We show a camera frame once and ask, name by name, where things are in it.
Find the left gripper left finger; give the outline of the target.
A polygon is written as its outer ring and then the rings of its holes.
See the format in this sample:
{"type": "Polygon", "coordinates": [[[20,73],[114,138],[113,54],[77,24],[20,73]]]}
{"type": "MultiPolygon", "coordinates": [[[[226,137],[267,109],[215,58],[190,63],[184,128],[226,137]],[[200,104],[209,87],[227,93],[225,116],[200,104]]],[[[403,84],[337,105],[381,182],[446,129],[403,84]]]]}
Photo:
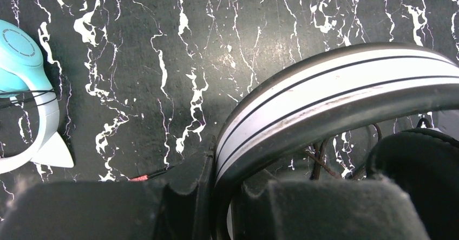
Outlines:
{"type": "Polygon", "coordinates": [[[8,207],[1,239],[210,239],[215,137],[144,182],[26,187],[8,207]]]}

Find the black and white headphones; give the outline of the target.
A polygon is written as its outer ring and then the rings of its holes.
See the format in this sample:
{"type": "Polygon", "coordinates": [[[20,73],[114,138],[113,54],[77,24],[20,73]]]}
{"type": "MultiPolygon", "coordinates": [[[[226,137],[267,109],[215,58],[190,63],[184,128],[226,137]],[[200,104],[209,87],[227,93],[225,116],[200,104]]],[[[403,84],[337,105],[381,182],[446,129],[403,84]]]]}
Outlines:
{"type": "MultiPolygon", "coordinates": [[[[458,108],[458,65],[418,46],[358,44],[302,60],[260,84],[215,138],[210,239],[233,239],[231,204],[244,181],[284,155],[344,131],[458,108]]],[[[432,127],[379,137],[363,165],[407,193],[428,239],[458,239],[458,140],[432,127]]]]}

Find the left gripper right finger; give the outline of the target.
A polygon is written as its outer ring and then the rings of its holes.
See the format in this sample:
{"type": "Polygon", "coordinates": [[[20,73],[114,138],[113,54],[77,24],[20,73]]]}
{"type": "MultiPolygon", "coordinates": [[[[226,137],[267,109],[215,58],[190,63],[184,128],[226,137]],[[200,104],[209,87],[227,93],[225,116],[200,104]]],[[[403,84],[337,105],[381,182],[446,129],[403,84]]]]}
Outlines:
{"type": "Polygon", "coordinates": [[[231,204],[233,239],[428,239],[407,193],[390,179],[302,180],[261,171],[231,204]]]}

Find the teal cat ear headphones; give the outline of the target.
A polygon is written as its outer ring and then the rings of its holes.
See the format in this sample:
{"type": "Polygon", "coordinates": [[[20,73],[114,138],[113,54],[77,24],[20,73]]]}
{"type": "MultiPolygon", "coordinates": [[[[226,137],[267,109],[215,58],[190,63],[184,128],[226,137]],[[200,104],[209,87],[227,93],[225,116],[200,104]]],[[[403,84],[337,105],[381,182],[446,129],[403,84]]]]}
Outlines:
{"type": "Polygon", "coordinates": [[[32,144],[12,157],[1,158],[1,173],[11,172],[28,162],[72,168],[74,161],[59,134],[60,107],[57,95],[44,71],[44,56],[25,31],[1,21],[1,97],[25,96],[38,111],[38,132],[32,144]]]}

